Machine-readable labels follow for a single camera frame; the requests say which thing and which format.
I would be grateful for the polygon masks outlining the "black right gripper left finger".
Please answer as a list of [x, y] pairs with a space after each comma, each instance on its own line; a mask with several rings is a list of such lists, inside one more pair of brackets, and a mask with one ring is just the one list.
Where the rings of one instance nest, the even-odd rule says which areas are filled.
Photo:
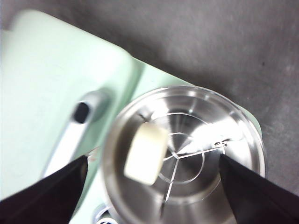
[[2, 224], [67, 224], [81, 197], [88, 159], [81, 156], [0, 202]]

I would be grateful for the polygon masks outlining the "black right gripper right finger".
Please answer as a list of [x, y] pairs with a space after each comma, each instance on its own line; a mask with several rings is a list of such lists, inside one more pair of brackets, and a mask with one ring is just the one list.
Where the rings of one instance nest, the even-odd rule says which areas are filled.
[[297, 224], [299, 197], [222, 154], [219, 171], [239, 224]]

